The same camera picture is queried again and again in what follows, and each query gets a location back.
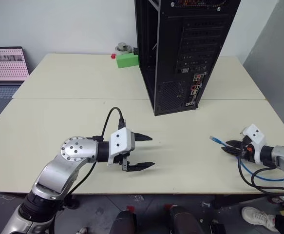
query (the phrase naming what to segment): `red object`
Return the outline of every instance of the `red object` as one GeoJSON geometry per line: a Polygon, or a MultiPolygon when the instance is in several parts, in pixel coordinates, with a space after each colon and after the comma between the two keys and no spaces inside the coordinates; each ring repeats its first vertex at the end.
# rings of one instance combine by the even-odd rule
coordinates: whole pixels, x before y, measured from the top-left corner
{"type": "Polygon", "coordinates": [[[127,206],[127,209],[133,214],[135,207],[134,206],[127,206]]]}
{"type": "Polygon", "coordinates": [[[173,204],[165,204],[165,210],[169,211],[173,204]]]}

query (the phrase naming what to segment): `black computer case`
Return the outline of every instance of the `black computer case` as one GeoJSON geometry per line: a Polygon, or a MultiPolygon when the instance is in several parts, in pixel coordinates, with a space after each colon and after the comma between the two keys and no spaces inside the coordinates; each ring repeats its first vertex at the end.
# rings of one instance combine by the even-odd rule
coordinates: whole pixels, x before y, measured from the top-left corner
{"type": "Polygon", "coordinates": [[[239,3],[135,0],[139,66],[155,115],[198,107],[239,3]]]}

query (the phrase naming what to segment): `laptop screen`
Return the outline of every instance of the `laptop screen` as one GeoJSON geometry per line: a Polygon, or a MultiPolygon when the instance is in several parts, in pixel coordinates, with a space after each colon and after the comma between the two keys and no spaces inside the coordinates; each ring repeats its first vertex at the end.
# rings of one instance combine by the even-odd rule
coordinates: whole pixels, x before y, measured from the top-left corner
{"type": "Polygon", "coordinates": [[[28,76],[23,49],[0,47],[0,81],[21,81],[28,76]]]}

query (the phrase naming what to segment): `blue cable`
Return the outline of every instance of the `blue cable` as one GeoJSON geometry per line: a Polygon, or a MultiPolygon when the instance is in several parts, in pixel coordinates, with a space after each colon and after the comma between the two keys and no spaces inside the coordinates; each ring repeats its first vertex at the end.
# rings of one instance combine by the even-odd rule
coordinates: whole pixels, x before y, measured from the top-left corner
{"type": "MultiPolygon", "coordinates": [[[[218,138],[215,138],[213,136],[210,136],[210,139],[213,140],[214,142],[220,144],[220,145],[224,145],[224,146],[227,146],[225,143],[223,143],[222,141],[220,141],[218,138]]],[[[241,165],[242,167],[251,175],[253,175],[253,172],[250,171],[243,162],[241,162],[241,165]]],[[[280,182],[280,181],[284,181],[284,178],[283,179],[268,179],[268,178],[264,178],[264,177],[261,177],[261,176],[258,176],[256,175],[255,177],[261,179],[261,180],[265,180],[265,181],[271,181],[271,182],[280,182]]]]}

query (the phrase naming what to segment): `laptop keyboard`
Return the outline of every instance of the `laptop keyboard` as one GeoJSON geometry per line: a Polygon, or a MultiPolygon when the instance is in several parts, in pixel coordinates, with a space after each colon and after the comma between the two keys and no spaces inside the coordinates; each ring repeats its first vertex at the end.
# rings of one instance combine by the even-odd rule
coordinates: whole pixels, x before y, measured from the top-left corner
{"type": "Polygon", "coordinates": [[[0,98],[12,98],[19,86],[0,86],[0,98]]]}

